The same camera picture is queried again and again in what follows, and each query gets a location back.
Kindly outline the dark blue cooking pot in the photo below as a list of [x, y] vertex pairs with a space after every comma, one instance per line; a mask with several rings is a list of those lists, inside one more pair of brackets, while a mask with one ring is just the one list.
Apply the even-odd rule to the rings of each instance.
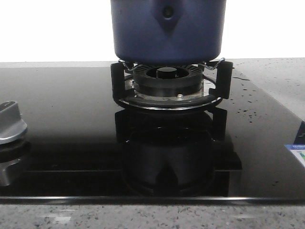
[[112, 0], [114, 51], [143, 64], [208, 62], [221, 52], [224, 0]]

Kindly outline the right black pot support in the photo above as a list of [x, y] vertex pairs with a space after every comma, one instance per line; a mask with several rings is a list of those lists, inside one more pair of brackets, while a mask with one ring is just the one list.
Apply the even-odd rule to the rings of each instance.
[[189, 65], [111, 64], [112, 96], [124, 108], [183, 111], [228, 99], [233, 63], [221, 58]]

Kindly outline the black glass gas stove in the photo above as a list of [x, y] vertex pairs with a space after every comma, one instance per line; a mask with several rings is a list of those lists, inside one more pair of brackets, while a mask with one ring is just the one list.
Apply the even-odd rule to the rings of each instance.
[[285, 145], [305, 123], [238, 71], [229, 100], [182, 113], [122, 109], [111, 84], [109, 64], [1, 68], [28, 126], [0, 147], [1, 203], [304, 203]]

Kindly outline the silver stove control knob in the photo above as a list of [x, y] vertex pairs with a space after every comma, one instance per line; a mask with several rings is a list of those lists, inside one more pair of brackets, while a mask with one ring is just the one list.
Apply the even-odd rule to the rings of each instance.
[[22, 138], [27, 132], [18, 103], [7, 101], [0, 105], [0, 144], [7, 144]]

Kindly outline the blue white energy label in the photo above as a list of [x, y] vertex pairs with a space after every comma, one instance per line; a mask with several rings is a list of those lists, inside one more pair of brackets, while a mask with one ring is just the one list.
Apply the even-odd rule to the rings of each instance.
[[305, 145], [285, 145], [285, 147], [293, 154], [293, 156], [299, 161], [299, 163], [305, 167]]

